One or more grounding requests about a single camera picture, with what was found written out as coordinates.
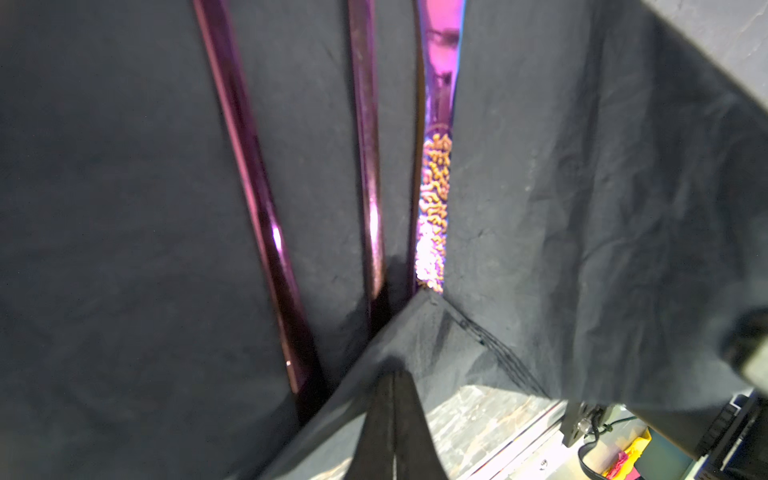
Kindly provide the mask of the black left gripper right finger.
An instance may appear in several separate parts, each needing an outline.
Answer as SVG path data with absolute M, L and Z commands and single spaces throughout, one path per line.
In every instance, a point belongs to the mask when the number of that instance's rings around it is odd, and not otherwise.
M 412 375 L 395 373 L 395 467 L 404 480 L 447 480 Z

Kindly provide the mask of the iridescent purple table knife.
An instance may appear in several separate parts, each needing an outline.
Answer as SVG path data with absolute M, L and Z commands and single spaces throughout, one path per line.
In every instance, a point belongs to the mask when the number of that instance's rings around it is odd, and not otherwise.
M 421 143 L 416 162 L 414 288 L 444 292 L 453 120 L 466 3 L 418 1 Z

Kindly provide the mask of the purple metallic spoon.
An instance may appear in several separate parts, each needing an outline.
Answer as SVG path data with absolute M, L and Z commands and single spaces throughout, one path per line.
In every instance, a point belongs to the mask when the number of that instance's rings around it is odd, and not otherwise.
M 228 9 L 224 1 L 195 1 L 193 5 L 275 310 L 297 415 L 305 424 L 327 401 L 329 388 L 307 323 L 262 161 Z

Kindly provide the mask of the purple metallic fork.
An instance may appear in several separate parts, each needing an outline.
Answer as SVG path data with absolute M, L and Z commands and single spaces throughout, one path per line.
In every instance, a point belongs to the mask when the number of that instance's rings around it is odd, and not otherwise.
M 375 4 L 347 2 L 361 175 L 365 285 L 369 331 L 375 336 L 390 318 L 380 195 Z

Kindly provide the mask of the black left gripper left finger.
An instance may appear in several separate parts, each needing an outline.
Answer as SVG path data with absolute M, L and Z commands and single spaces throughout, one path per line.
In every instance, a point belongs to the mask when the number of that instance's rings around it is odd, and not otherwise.
M 376 384 L 346 480 L 392 480 L 395 465 L 393 373 Z

